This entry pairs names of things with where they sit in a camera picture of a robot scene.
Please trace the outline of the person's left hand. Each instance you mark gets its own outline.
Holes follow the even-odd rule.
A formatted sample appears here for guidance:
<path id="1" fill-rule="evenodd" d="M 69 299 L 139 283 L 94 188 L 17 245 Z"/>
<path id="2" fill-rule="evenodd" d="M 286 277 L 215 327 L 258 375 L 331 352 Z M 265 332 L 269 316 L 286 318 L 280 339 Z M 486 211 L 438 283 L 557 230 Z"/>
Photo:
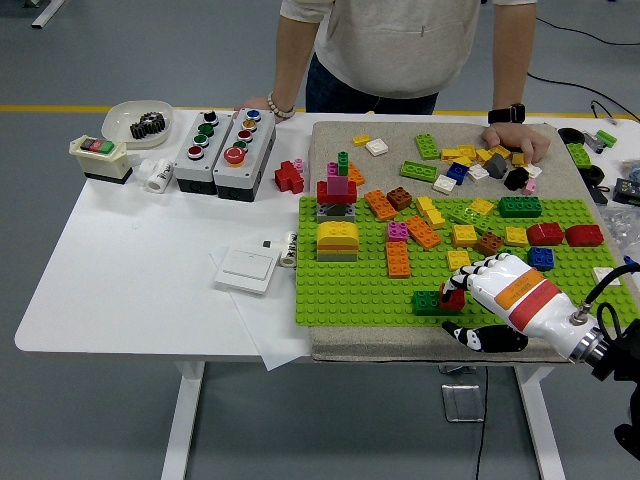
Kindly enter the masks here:
<path id="1" fill-rule="evenodd" d="M 502 145 L 510 149 L 519 149 L 528 164 L 539 162 L 550 147 L 547 137 L 520 123 L 491 124 L 484 129 L 482 139 L 490 148 Z"/>

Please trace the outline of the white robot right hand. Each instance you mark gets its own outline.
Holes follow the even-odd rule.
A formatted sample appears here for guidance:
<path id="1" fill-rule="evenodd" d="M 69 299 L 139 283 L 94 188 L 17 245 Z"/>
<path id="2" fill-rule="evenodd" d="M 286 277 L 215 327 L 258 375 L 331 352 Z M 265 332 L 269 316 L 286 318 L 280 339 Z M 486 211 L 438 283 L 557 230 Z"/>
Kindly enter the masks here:
<path id="1" fill-rule="evenodd" d="M 501 253 L 458 269 L 444 284 L 443 300 L 456 290 L 468 291 L 513 330 L 546 340 L 573 363 L 585 362 L 602 339 L 595 317 L 515 255 Z"/>

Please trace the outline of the person's right hand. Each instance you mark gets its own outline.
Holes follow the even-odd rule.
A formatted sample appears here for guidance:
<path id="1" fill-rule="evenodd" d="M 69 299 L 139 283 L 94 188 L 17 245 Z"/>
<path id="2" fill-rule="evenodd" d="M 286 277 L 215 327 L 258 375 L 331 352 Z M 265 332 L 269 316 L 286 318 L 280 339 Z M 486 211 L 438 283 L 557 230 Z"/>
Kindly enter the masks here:
<path id="1" fill-rule="evenodd" d="M 269 96 L 252 97 L 244 103 L 235 106 L 234 110 L 240 111 L 243 108 L 268 110 L 275 115 L 277 121 L 285 120 L 287 114 L 287 111 L 282 110 Z"/>

